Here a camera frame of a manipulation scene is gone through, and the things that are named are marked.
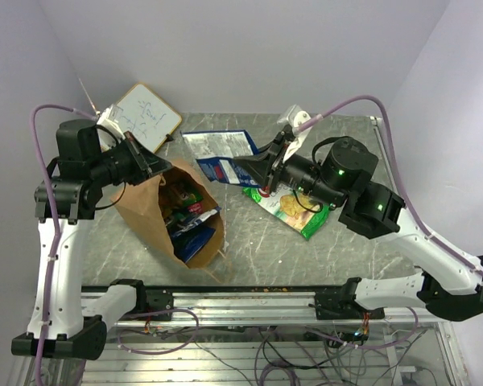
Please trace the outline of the blue salt vinegar chips bag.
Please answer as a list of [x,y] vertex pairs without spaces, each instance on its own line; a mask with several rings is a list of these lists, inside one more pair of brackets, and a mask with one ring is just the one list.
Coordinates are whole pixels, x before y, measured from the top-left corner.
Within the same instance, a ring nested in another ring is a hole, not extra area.
[[240,187],[257,187],[250,175],[237,166],[236,157],[259,153],[245,130],[203,131],[182,133],[186,146],[206,178]]

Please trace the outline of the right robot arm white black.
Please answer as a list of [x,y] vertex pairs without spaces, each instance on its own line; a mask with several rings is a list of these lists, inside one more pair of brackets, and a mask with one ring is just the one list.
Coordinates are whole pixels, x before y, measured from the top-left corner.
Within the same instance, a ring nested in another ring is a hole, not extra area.
[[297,154],[285,156],[291,131],[283,130],[256,155],[234,158],[265,191],[279,184],[331,209],[348,230],[369,240],[392,244],[419,268],[410,276],[370,280],[354,277],[341,287],[340,312],[356,318],[385,307],[424,308],[438,318],[462,322],[483,314],[483,255],[456,248],[415,221],[405,199],[372,180],[378,157],[351,137],[330,137],[323,162]]

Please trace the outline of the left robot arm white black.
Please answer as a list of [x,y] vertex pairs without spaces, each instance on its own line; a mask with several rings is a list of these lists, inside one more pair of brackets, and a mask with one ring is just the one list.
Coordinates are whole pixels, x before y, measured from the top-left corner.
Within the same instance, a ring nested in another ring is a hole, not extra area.
[[26,332],[11,342],[13,355],[95,360],[117,321],[147,312],[145,286],[138,279],[117,279],[89,306],[81,305],[84,246],[103,189],[137,186],[172,167],[131,132],[101,150],[102,129],[77,119],[56,131],[59,154],[35,191],[41,246],[35,308]]

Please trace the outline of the green cassava chips bag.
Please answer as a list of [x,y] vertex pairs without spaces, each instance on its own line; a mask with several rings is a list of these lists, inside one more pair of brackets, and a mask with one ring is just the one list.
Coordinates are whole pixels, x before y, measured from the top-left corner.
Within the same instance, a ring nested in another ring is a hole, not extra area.
[[305,240],[309,240],[328,219],[328,206],[313,202],[301,192],[282,184],[271,193],[257,187],[244,187],[242,191],[259,207],[293,228]]

